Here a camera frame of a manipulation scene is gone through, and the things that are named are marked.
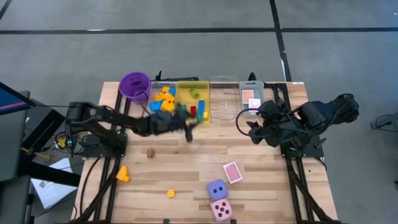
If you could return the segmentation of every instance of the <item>computer screen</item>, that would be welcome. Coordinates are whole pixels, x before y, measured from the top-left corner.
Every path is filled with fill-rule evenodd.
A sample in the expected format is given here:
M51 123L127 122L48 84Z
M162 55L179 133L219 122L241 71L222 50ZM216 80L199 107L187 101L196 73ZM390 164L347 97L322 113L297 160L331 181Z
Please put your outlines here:
M34 107L35 103L0 82L0 115Z

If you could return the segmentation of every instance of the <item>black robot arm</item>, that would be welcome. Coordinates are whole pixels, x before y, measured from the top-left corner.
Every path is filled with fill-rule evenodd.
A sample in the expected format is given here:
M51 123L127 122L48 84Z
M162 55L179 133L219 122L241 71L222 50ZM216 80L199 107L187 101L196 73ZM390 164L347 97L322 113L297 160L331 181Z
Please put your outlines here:
M111 123L116 126L131 129L140 136L159 135L163 133L184 130L185 139L191 142L192 129L197 123L188 123L193 119L187 111L178 104L173 113L161 111L147 117L133 118L118 113L108 106L95 106L90 102L72 102L69 105L66 122L71 127L83 128L91 132L87 143L83 143L85 157L122 157L126 148L127 136L115 130L104 128L99 122Z

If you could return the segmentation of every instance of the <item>floor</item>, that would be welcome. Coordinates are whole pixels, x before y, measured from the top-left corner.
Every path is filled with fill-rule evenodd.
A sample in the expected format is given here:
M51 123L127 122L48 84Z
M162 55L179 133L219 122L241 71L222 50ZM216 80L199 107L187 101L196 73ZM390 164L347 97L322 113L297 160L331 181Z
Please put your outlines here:
M310 100L326 102L353 93L358 120L332 126L322 136L328 139L323 148L337 213L344 223L396 223L398 138L371 130L369 123L398 112L397 1L0 0L3 4L1 81L30 90L48 105L98 102L103 82L136 70L152 78L162 70L164 77L201 80L216 75L246 80L254 72L264 81L305 82ZM275 30L268 32L275 19L276 28L283 28L276 30L279 38ZM264 29L133 34L206 27ZM102 29L113 31L95 34ZM73 165L80 163L81 158L72 159ZM79 173L81 166L73 170ZM72 209L73 200L35 222L67 222ZM35 198L32 214L42 212Z

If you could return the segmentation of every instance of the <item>purple cup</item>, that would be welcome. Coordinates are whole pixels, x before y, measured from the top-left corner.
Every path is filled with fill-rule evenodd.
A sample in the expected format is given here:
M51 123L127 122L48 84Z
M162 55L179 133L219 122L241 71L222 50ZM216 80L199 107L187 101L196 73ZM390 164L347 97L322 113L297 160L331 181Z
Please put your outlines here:
M137 104L148 102L151 89L150 78L144 72L132 72L126 75L119 84L122 95Z

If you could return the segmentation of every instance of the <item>wooden table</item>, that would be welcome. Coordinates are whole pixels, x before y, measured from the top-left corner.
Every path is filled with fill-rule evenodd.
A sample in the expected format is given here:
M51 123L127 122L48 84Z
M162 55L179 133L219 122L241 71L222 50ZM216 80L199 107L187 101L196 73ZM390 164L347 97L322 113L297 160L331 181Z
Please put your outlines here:
M114 107L118 84L104 83L99 105ZM308 100L304 84L287 83L287 87L292 108ZM274 99L271 90L264 89L264 93L266 99ZM220 98L234 97L223 92L212 94L220 94ZM129 111L130 116L142 114L141 106L134 103ZM239 123L242 130L248 132L245 120L248 119L241 118ZM286 163L279 147L267 146L265 141L254 145L249 137L237 131L234 120L211 118L211 121L193 131L191 144L185 142L184 133L144 138L127 130L129 142L121 165L129 168L131 180L129 183L118 181L112 223L161 223L165 218L171 223L214 223L206 185L216 179L226 182L233 218L238 223L295 223ZM147 149L155 150L154 158L147 158ZM94 160L88 159L83 168L75 202L78 209L81 186ZM103 161L101 159L90 174L83 208L98 192ZM230 185L223 165L232 161L238 163L243 180ZM312 158L304 158L303 163L310 193L327 215L337 219L325 167ZM175 198L167 197L168 189L175 190ZM299 197L302 216L306 219L301 194ZM102 203L101 219L105 217L107 202L108 194Z

